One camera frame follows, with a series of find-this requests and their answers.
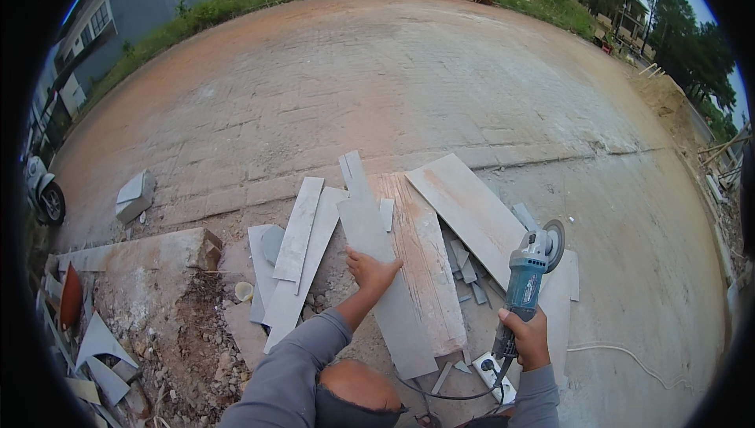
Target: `white extension cord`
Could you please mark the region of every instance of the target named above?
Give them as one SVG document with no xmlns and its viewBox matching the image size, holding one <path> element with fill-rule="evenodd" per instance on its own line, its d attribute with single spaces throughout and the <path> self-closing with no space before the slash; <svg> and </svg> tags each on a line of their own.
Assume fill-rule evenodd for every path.
<svg viewBox="0 0 755 428">
<path fill-rule="evenodd" d="M 621 351 L 623 353 L 627 353 L 629 356 L 631 356 L 635 361 L 637 361 L 637 364 L 639 364 L 639 366 L 643 369 L 643 371 L 645 371 L 648 374 L 650 374 L 651 376 L 655 377 L 658 380 L 658 382 L 660 382 L 661 385 L 663 385 L 664 389 L 666 389 L 666 390 L 673 389 L 674 387 L 678 386 L 679 384 L 684 383 L 684 388 L 685 389 L 691 389 L 692 393 L 694 393 L 694 387 L 686 379 L 679 379 L 675 383 L 673 383 L 672 385 L 666 384 L 666 381 L 663 380 L 663 377 L 661 377 L 656 371 L 653 371 L 649 367 L 645 366 L 643 364 L 643 362 L 640 361 L 639 358 L 637 356 L 635 356 L 634 353 L 632 353 L 628 349 L 625 349 L 625 348 L 622 348 L 622 347 L 618 347 L 618 346 L 613 346 L 613 345 L 610 345 L 610 344 L 606 344 L 606 343 L 604 343 L 602 341 L 595 341 L 593 343 L 582 343 L 582 344 L 586 344 L 588 346 L 584 346 L 584 347 L 580 346 L 580 347 L 576 347 L 576 348 L 567 348 L 566 352 L 567 353 L 572 353 L 574 351 L 584 351 L 586 349 L 599 349 L 599 348 L 603 348 L 603 349 L 616 349 L 617 351 Z"/>
</svg>

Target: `window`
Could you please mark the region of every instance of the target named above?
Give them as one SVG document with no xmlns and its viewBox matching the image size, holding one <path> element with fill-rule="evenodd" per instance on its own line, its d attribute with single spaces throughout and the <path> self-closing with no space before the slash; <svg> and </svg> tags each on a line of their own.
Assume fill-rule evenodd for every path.
<svg viewBox="0 0 755 428">
<path fill-rule="evenodd" d="M 110 17 L 107 14 L 107 6 L 105 6 L 105 2 L 102 3 L 102 5 L 97 9 L 96 12 L 94 12 L 94 15 L 92 15 L 92 30 L 94 31 L 94 36 L 96 37 L 99 35 L 99 32 L 102 31 L 102 28 L 105 27 L 107 22 L 110 20 Z"/>
<path fill-rule="evenodd" d="M 84 48 L 86 48 L 89 43 L 92 41 L 92 32 L 89 31 L 89 26 L 85 25 L 84 29 L 81 31 L 81 43 L 84 44 Z"/>
</svg>

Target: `gray long sleeve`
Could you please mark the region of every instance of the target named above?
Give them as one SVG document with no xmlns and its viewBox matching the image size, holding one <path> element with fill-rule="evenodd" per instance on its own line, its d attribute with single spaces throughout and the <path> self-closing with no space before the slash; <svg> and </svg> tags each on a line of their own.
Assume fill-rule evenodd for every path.
<svg viewBox="0 0 755 428">
<path fill-rule="evenodd" d="M 221 428 L 315 424 L 315 377 L 351 343 L 351 328 L 334 308 L 286 335 L 257 365 L 241 401 L 223 413 Z"/>
<path fill-rule="evenodd" d="M 523 372 L 519 377 L 519 390 L 514 401 L 514 415 L 510 428 L 558 428 L 559 388 L 553 377 L 553 366 L 543 366 Z"/>
</svg>

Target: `grinder cutting disc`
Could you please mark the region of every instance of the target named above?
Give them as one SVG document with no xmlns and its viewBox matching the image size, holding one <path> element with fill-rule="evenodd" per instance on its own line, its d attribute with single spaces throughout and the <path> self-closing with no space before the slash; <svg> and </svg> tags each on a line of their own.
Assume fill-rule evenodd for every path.
<svg viewBox="0 0 755 428">
<path fill-rule="evenodd" d="M 558 266 L 561 261 L 561 256 L 563 256 L 564 247 L 566 245 L 566 233 L 561 221 L 555 218 L 545 224 L 543 230 L 546 231 L 548 238 L 552 241 L 551 250 L 546 255 L 548 258 L 548 270 L 545 271 L 545 273 L 547 274 L 556 269 L 556 266 Z"/>
</svg>

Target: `knee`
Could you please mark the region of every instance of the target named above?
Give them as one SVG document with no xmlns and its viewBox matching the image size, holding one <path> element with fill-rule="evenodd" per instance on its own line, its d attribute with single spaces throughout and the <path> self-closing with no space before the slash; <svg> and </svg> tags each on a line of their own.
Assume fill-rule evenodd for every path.
<svg viewBox="0 0 755 428">
<path fill-rule="evenodd" d="M 390 381 L 361 361 L 344 359 L 320 372 L 319 383 L 339 399 L 372 410 L 399 410 L 401 399 Z"/>
</svg>

